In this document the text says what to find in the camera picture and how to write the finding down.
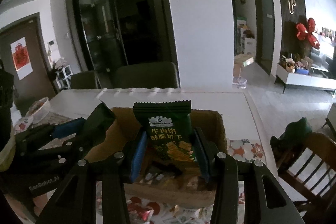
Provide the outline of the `person left hand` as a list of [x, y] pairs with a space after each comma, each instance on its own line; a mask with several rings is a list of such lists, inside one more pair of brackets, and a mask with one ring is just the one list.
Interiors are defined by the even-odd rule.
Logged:
[[51, 198], [51, 196], [54, 194], [55, 190], [49, 191], [45, 194], [42, 194], [40, 196], [29, 198], [28, 203], [26, 207], [28, 208], [29, 212], [32, 213], [35, 217], [39, 217], [42, 210], [46, 206], [47, 202]]

